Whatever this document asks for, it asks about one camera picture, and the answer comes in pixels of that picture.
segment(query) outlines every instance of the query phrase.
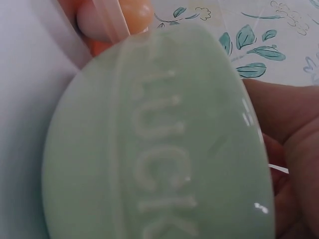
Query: orange ball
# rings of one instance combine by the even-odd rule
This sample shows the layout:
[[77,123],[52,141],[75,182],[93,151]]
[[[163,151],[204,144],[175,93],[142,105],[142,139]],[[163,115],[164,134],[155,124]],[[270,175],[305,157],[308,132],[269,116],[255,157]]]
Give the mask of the orange ball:
[[153,20],[150,0],[119,0],[130,34],[144,31]]

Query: leaf pattern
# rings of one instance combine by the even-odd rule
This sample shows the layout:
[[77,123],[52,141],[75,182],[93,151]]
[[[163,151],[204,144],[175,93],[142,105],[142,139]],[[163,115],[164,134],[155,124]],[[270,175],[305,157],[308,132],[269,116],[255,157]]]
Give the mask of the leaf pattern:
[[173,16],[176,18],[178,17],[179,15],[181,15],[183,12],[186,11],[186,8],[185,7],[179,7],[178,9],[176,9],[174,12],[173,12]]
[[172,22],[170,22],[169,24],[170,24],[170,25],[178,25],[178,24],[180,24],[180,23],[177,22],[177,21],[172,21]]
[[185,17],[185,19],[193,19],[193,18],[198,17],[199,15],[200,15],[199,13],[196,13],[196,14],[194,14],[192,16]]
[[239,75],[244,78],[261,77],[266,72],[266,65],[264,63],[251,63],[246,66],[238,67],[236,70]]
[[250,25],[244,26],[236,35],[236,47],[240,50],[244,46],[251,45],[255,42],[255,34]]
[[225,49],[227,55],[229,55],[231,40],[230,40],[230,37],[229,37],[228,32],[225,32],[225,33],[219,38],[219,42],[220,42],[220,44],[223,46],[223,48]]
[[250,53],[258,54],[268,60],[273,61],[283,61],[286,58],[283,53],[279,52],[276,48],[271,46],[260,46],[247,52],[247,54]]
[[163,27],[165,27],[165,24],[164,24],[164,23],[161,23],[161,24],[158,26],[158,28],[163,28]]
[[267,41],[270,38],[274,38],[277,35],[276,30],[268,30],[262,35],[262,40]]
[[309,0],[310,3],[317,9],[319,9],[319,0]]

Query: finger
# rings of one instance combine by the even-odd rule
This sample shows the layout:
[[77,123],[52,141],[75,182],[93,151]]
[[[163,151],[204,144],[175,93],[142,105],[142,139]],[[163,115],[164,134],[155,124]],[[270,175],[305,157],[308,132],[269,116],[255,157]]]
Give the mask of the finger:
[[268,161],[270,164],[286,168],[285,151],[277,141],[263,134]]
[[280,239],[317,239],[303,219],[292,225]]
[[273,191],[274,195],[278,195],[282,190],[283,186],[289,180],[289,174],[284,173],[278,169],[270,168],[272,183],[273,183]]
[[84,1],[86,0],[58,0],[62,10],[74,28],[76,26],[76,11]]
[[283,235],[302,215],[289,181],[282,186],[280,193],[275,197],[275,212],[277,237]]
[[284,144],[303,125],[319,116],[318,87],[292,87],[245,79],[262,131]]
[[263,132],[285,148],[305,220],[319,236],[319,87],[244,83]]

